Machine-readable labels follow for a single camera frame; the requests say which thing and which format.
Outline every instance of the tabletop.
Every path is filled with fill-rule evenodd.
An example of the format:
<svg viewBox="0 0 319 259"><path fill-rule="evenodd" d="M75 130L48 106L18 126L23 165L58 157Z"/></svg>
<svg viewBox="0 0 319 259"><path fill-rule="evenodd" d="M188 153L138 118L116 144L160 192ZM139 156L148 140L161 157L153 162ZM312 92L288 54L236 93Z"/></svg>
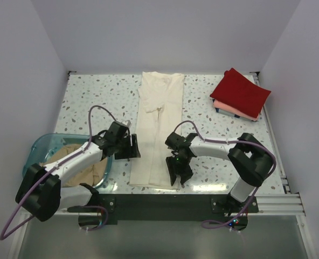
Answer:
<svg viewBox="0 0 319 259"><path fill-rule="evenodd" d="M252 75L245 77L254 82ZM88 135L88 110L92 105L109 109L119 121L130 120L135 132L138 113L140 74L71 74L59 113L56 133ZM187 74L184 82L182 120L192 120L205 137L239 137L252 133L271 152L271 135L262 111L259 121L246 121L217 113L210 93L223 75ZM93 134L107 129L112 122L99 109L92 112ZM194 132L190 124L182 125L182 135ZM115 194L227 194L239 175L230 161L199 157L192 158L193 177L179 190L164 190L129 185L131 160L113 160L108 180L99 188L100 193ZM268 178L257 194L284 194L280 170Z"/></svg>

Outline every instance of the black plastic bracket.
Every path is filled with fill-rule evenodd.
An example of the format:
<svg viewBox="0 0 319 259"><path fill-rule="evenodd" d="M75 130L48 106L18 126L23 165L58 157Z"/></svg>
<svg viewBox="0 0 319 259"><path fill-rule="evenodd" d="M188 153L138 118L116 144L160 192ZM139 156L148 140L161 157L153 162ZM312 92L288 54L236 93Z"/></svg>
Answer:
<svg viewBox="0 0 319 259"><path fill-rule="evenodd" d="M245 205L246 202L238 204L238 206L230 207L228 203L228 195L212 195L211 196L211 209L212 213L219 214L230 214L230 213L238 213ZM248 206L249 213L258 213L258 203L256 201L256 197L253 198L251 204Z"/></svg>
<svg viewBox="0 0 319 259"><path fill-rule="evenodd" d="M107 196L101 199L102 206L109 212L113 213L115 209L115 197Z"/></svg>
<svg viewBox="0 0 319 259"><path fill-rule="evenodd" d="M16 195L20 203L29 189L47 173L44 167L34 164L26 171ZM61 181L57 175L49 175L24 201L22 207L39 221L46 221L57 211L60 205Z"/></svg>
<svg viewBox="0 0 319 259"><path fill-rule="evenodd" d="M126 135L129 128L123 123L113 121L108 130L92 137L92 142L103 150L102 159L115 156L115 159L140 158L137 135Z"/></svg>
<svg viewBox="0 0 319 259"><path fill-rule="evenodd" d="M196 136L196 133L190 133L185 138L172 132L165 141L165 144L172 150L173 154L173 156L169 156L165 159L170 175L170 184L172 186L174 185L177 176L181 177L181 185L193 176L190 161L196 156L191 152L190 146L192 140Z"/></svg>
<svg viewBox="0 0 319 259"><path fill-rule="evenodd" d="M242 134L238 139L262 146L262 144L249 133ZM249 152L252 153L250 158L246 155L246 153ZM234 148L229 150L228 157L242 180L254 187L260 187L262 185L273 166L271 157L263 149L252 145L237 143Z"/></svg>

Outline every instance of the cable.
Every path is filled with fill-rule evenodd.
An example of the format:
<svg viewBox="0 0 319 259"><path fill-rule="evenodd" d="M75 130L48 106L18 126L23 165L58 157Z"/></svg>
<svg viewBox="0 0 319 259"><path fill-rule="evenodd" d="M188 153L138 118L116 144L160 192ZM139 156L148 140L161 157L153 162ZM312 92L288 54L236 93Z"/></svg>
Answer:
<svg viewBox="0 0 319 259"><path fill-rule="evenodd" d="M97 212L96 212L96 216L99 217L99 215L101 214L101 219L100 219L100 223L98 225L96 225L94 228L97 228L99 225L102 224L102 220L103 220L103 209L97 209Z"/></svg>
<svg viewBox="0 0 319 259"><path fill-rule="evenodd" d="M102 228L107 223L107 221L108 221L108 211L104 207L102 207L102 206L80 206L80 207L81 208L87 208L87 209L99 209L99 210L103 211L105 213L105 215L106 215L105 220L101 224L99 224L98 226L93 227L93 228L88 228L87 229L88 231L98 230L98 229Z"/></svg>
<svg viewBox="0 0 319 259"><path fill-rule="evenodd" d="M87 146L84 148L84 151L87 150L91 144L92 141L92 126L91 126L91 112L93 110L93 108L101 108L103 110L105 110L112 118L114 121L116 121L115 117L111 114L110 111L108 111L106 108L100 106L100 105L94 105L90 108L89 113L88 113L88 127L89 127L89 140L88 140L88 144ZM37 182L34 183L34 185L27 191L27 193L23 196L23 198L20 200L19 204L17 205L16 209L14 209L14 211L12 212L10 218L8 219L8 221L6 222L4 228L2 229L2 232L0 234L0 240L4 240L6 239L8 236L10 236L13 232L15 232L18 228L20 228L21 226L23 226L24 224L26 224L27 222L29 222L31 219L33 219L35 216L31 215L29 218L27 218L26 220L24 220L23 222L21 222L19 225L15 226L13 229L11 229L8 233L6 233L8 227L10 226L12 220L15 218L17 212L19 211L19 209L22 207L23 203L25 202L25 200L30 196L30 194L36 189L36 187L38 185L40 185L40 183L45 180L50 174L52 174L56 169L59 169L60 166L62 166L63 164L65 164L66 162L70 161L71 159L75 158L76 156L80 155L81 153L83 153L83 151L79 151L75 154L72 154L71 156L69 156L68 158L64 159L63 161L61 161L60 163L58 163L57 167L53 167L52 169L50 169L47 173L45 173Z"/></svg>
<svg viewBox="0 0 319 259"><path fill-rule="evenodd" d="M179 128L179 126L181 126L181 125L184 124L184 123L190 123L190 124L192 124L193 127L194 127L194 129L195 129L195 131L197 132L198 136L199 136L202 140L204 140L204 141L206 141L206 142L218 143L218 144L238 144L238 143L240 143L240 144L246 144L246 145L255 146L255 147L260 148L260 149L262 149L263 151L265 151L265 152L271 157L272 162L273 162L273 166L272 166L271 170L269 171L269 173L267 174L267 176L266 176L265 179L267 179L268 177L270 177L270 176L273 174L274 170L276 169L276 166L277 166L276 158L275 158L275 156L274 156L266 147L261 146L261 145L259 145L259 144L257 144L257 143L253 143L253 142L249 142L249 141L244 141L244 140L232 140L232 141L228 141L228 142L227 142L227 141L224 141L224 140L205 139L205 138L200 134L200 132L199 132L199 130L198 130L198 128L197 128L197 125L196 125L193 121L191 121L191 120L185 120L185 121L180 122L180 123L175 127L174 132ZM226 226L228 226L229 223L231 223L231 222L233 222L233 220L237 219L237 218L248 208L249 204L251 204L253 198L255 197L255 194L256 194L256 192L258 191L258 189L259 189L258 187L255 188L255 190L253 191L252 195L248 198L248 200L247 200L246 204L244 205L244 207L243 207L243 208L240 210L240 212L239 212L235 217L233 217L231 220L229 220L229 221L227 221L227 222L225 222L225 223L222 223L222 224L221 224L221 222L216 221L216 220L204 220L204 221L201 223L201 226L202 226L203 228L206 228L206 229L217 229L217 228L221 228L221 227L226 227ZM218 226L206 226L206 225L205 225L206 223L217 223L217 224L219 224L219 225L218 225Z"/></svg>

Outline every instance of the purple cable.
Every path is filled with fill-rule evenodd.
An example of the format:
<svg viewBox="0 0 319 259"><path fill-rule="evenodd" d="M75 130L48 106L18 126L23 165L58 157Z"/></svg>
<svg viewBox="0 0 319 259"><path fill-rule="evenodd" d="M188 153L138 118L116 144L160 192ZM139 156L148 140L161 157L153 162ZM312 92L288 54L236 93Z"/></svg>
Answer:
<svg viewBox="0 0 319 259"><path fill-rule="evenodd" d="M265 152L271 157L271 159L272 159L272 161L273 161L273 166L272 166L271 170L269 171L269 173L268 173L268 175L266 176L265 179L267 179L269 176L271 176L271 174L272 174L272 173L274 172L274 170L276 169L277 162L276 162L275 156L274 156L266 147L261 146L261 145L259 145L259 144L257 144L257 143L253 143L253 142L249 142L249 141L244 141L244 140L232 140L232 141L228 141L228 142L227 142L227 141L224 141L224 140L205 139L205 138L203 138L203 136L200 134L200 132L199 132L199 130L198 130L198 128L197 128L197 125L196 125L193 121L191 121L191 120L185 120L185 121L182 121L181 123L179 123L179 124L176 126L176 128L174 129L174 132L179 128L179 126L181 126L182 124L187 123L187 122L189 122L190 124L193 125L193 127L194 127L195 131L197 132L198 136L199 136L202 140L204 140L204 141L206 141L206 142L218 143L218 144L238 144L238 143L240 143L240 144L246 144L246 145L255 146L255 147L260 148L260 149L262 149L263 151L265 151ZM247 209L247 207L249 206L249 204L251 204L253 198L255 197L255 194L256 194L256 192L258 191L258 189L259 189L259 188L257 187L257 188L253 191L252 195L248 198L248 200L247 200L246 204L244 205L244 207L243 207L243 208L240 210L240 212L239 212L235 217L233 217L231 220L229 220L229 221L227 221L227 222L225 222L225 223L222 223L222 224L221 224L221 222L216 221L216 220L204 220L204 221L201 223L201 226L202 226L203 228L206 228L206 229L217 229L217 228L221 228L221 227L227 227L231 222L233 222L233 220L237 219L237 218ZM205 225L206 223L217 223L217 224L220 224L220 225L218 225L218 226L206 226L206 225Z"/></svg>
<svg viewBox="0 0 319 259"><path fill-rule="evenodd" d="M92 126L91 126L91 112L93 110L93 108L101 108L103 110L105 110L114 120L115 117L111 114L110 111L108 111L106 108L100 106L100 105L94 105L90 108L89 110L89 114L88 114L88 127L89 127L89 140L88 140L88 144L87 146L84 148L84 151L90 146L91 144L91 140L92 140ZM4 240L6 239L8 236L10 236L13 232L15 232L18 228L20 228L21 226L23 226L24 224L26 224L27 222L29 222L31 219L34 218L34 215L31 215L30 217L28 217L26 220L24 220L23 222L21 222L19 225L15 226L13 229L11 229L8 233L6 233L8 227L10 226L12 220L15 218L17 212L19 211L19 209L22 207L23 203L25 202L25 200L30 196L30 194L36 189L36 187L43 181L45 180L51 173L53 173L56 169L59 169L60 166L62 166L64 163L70 161L71 159L75 158L76 156L80 155L81 153L83 153L83 151L79 151L71 156L69 156L68 158L64 159L63 161L61 161L60 163L58 163L57 167L53 167L52 169L50 169L47 173L45 173L36 183L34 183L34 185L27 191L27 193L23 196L23 198L21 199L21 201L19 202L19 204L17 205L16 209L12 212L10 218L8 219L8 221L6 222L1 234L0 234L0 240ZM104 209L103 207L100 206L95 206L95 207L99 207L101 208L103 211L106 212L106 209Z"/></svg>

